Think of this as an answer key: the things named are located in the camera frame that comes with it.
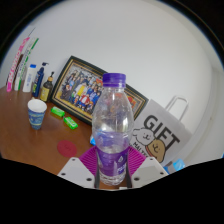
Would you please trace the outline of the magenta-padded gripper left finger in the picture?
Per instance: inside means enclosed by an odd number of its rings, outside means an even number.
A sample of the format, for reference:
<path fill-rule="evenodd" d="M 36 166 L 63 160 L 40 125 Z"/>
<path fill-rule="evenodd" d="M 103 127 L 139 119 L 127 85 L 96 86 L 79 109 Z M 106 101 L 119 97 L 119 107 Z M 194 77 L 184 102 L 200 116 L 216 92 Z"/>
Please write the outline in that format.
<path fill-rule="evenodd" d="M 70 158 L 58 176 L 84 188 L 98 188 L 99 169 L 96 147 L 93 146 L 79 158 Z"/>

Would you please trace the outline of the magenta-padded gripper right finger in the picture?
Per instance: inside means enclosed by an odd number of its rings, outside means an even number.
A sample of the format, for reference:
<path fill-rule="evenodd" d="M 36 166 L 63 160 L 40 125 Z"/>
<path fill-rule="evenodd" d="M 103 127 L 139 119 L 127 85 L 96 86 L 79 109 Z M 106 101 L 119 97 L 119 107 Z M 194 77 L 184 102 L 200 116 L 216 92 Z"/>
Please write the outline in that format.
<path fill-rule="evenodd" d="M 145 157 L 133 147 L 128 149 L 126 170 L 128 188 L 140 188 L 168 175 L 154 157 Z"/>

